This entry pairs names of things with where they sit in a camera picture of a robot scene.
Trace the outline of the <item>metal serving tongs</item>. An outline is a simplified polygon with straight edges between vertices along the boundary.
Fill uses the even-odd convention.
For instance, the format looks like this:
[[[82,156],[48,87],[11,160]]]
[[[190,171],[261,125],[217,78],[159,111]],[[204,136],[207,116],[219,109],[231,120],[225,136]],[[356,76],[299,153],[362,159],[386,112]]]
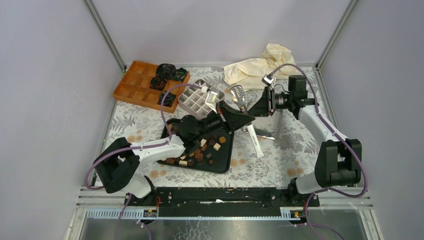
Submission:
[[[239,84],[234,84],[234,85],[230,86],[229,90],[230,90],[230,93],[232,95],[233,101],[236,103],[236,105],[239,107],[241,113],[243,114],[245,126],[246,126],[247,132],[250,136],[250,140],[253,144],[256,156],[258,158],[263,158],[264,153],[261,149],[255,128],[254,128],[253,123],[252,123],[252,120],[254,120],[255,118],[250,116],[249,113],[248,113],[245,90]]]

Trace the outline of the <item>black plastic tray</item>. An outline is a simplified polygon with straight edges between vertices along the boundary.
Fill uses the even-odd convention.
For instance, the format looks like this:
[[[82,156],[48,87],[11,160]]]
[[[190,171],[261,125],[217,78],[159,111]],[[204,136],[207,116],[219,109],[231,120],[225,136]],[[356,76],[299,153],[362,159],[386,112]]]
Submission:
[[[176,134],[176,124],[180,121],[181,119],[177,118],[171,118],[167,121],[167,126],[171,129],[172,134]],[[226,142],[224,144],[220,144],[220,137],[226,138]],[[192,152],[178,157],[169,157],[164,160],[159,160],[158,163],[210,173],[226,173],[230,168],[231,155],[233,151],[233,132],[232,134],[228,134],[224,131],[215,131],[214,133],[205,136],[203,139],[207,140],[207,143],[203,147],[200,146],[200,141],[189,142],[189,148]],[[215,143],[221,145],[220,150],[216,151],[213,148]]]

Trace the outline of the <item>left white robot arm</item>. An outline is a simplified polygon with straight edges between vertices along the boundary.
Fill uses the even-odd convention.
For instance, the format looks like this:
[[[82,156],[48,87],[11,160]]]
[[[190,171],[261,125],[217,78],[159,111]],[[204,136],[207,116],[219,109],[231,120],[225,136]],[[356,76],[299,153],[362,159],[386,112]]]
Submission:
[[[172,126],[165,124],[168,137],[133,144],[121,137],[115,140],[93,162],[87,171],[96,171],[102,187],[108,194],[124,191],[136,197],[144,206],[155,200],[154,186],[146,176],[135,174],[140,165],[150,164],[167,158],[179,158],[193,153],[200,147],[200,140],[215,131],[234,132],[255,120],[253,115],[230,107],[225,101],[217,103],[217,110],[197,119],[185,115]]]

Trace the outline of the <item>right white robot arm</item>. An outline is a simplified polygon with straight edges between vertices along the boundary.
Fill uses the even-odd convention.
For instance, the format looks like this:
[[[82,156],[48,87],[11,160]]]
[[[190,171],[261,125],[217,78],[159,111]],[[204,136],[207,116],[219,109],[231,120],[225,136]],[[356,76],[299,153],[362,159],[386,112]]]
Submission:
[[[320,111],[317,100],[308,97],[308,80],[291,75],[288,91],[276,93],[275,79],[266,74],[261,98],[248,111],[256,117],[267,117],[277,110],[288,110],[312,134],[320,145],[313,172],[293,178],[287,186],[287,201],[301,205],[310,194],[334,186],[352,186],[361,181],[362,144],[340,133]]]

